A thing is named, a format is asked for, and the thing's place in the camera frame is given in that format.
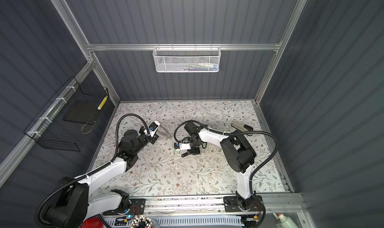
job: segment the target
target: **red object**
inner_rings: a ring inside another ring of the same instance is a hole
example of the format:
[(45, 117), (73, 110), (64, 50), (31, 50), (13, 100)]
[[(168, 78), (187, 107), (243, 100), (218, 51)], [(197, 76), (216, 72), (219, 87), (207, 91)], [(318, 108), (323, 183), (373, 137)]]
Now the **red object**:
[(101, 220), (95, 216), (84, 221), (83, 228), (103, 228)]

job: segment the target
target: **black wire basket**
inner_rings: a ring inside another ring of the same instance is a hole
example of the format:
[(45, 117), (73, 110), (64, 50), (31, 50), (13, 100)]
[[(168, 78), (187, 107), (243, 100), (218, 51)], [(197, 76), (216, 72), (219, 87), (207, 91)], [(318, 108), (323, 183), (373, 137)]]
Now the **black wire basket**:
[(35, 119), (38, 126), (24, 133), (41, 147), (80, 151), (109, 99), (106, 87), (76, 83), (44, 117)]

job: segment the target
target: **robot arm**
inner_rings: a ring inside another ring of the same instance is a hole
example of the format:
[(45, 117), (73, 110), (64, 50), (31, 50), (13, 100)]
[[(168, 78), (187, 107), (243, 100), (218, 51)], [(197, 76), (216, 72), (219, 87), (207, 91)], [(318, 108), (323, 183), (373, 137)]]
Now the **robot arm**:
[(250, 189), (249, 179), (255, 169), (256, 152), (245, 136), (235, 135), (236, 133), (233, 133), (233, 136), (217, 134), (203, 126), (195, 125), (192, 121), (186, 123), (184, 128), (190, 135), (189, 143), (175, 143), (175, 149), (187, 149), (187, 152), (182, 154), (182, 157), (185, 157), (189, 154), (199, 154), (200, 145), (204, 143), (221, 147), (229, 166), (236, 172), (237, 204), (242, 210), (248, 210), (254, 201), (252, 197), (254, 192)]
[[(149, 134), (142, 127), (137, 134), (136, 130), (124, 133), (119, 145), (117, 157), (113, 162), (92, 175), (77, 181), (73, 185), (60, 190), (52, 196), (41, 210), (41, 218), (52, 224), (52, 227), (75, 228), (84, 220), (108, 210), (124, 213), (131, 207), (129, 194), (121, 190), (111, 190), (107, 194), (90, 197), (101, 185), (113, 177), (128, 171), (138, 159), (137, 153), (148, 142), (155, 143), (159, 137), (156, 134), (160, 123), (154, 121), (149, 127)], [(61, 179), (56, 188), (60, 188), (73, 178)]]

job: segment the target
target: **floral tablecloth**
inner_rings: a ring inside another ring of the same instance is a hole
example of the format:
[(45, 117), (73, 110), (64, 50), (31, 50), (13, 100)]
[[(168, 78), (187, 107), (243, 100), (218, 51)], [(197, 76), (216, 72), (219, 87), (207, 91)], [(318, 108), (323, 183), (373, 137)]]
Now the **floral tablecloth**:
[[(242, 123), (260, 130), (251, 101), (190, 101), (156, 103), (120, 103), (108, 129), (94, 168), (112, 158), (115, 150), (115, 129), (119, 118), (126, 113), (141, 116), (147, 124), (158, 120), (173, 135), (176, 127), (186, 120), (197, 120), (213, 129), (231, 132), (231, 122)], [(119, 129), (119, 139), (129, 129), (139, 130), (142, 123), (135, 117), (125, 118)], [(187, 133), (182, 126), (178, 139)], [(265, 160), (270, 152), (262, 135), (246, 136), (257, 153), (256, 164)], [(139, 160), (127, 172), (112, 178), (101, 186), (96, 194), (117, 188), (131, 196), (153, 195), (196, 195), (227, 194), (236, 191), (236, 175), (229, 167), (221, 148), (208, 144), (200, 155), (181, 157), (183, 151), (175, 152), (173, 138), (159, 135), (155, 144), (148, 145), (139, 152)], [(281, 179), (272, 161), (268, 162), (253, 178), (253, 188), (257, 192), (284, 192)]]

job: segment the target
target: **red wire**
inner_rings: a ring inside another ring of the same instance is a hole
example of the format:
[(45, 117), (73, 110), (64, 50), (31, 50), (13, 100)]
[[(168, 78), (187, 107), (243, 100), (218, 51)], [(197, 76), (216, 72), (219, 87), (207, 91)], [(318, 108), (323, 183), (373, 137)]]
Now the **red wire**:
[(260, 216), (261, 212), (259, 211), (259, 209), (257, 209), (257, 207), (255, 205), (253, 205), (253, 206), (256, 208), (256, 210), (257, 210), (257, 212), (259, 213), (259, 216)]
[(136, 207), (136, 208), (137, 208), (137, 211), (139, 212), (139, 215), (140, 215), (140, 210), (139, 210), (139, 208), (138, 208), (137, 206), (134, 206), (134, 205), (133, 205), (133, 207)]

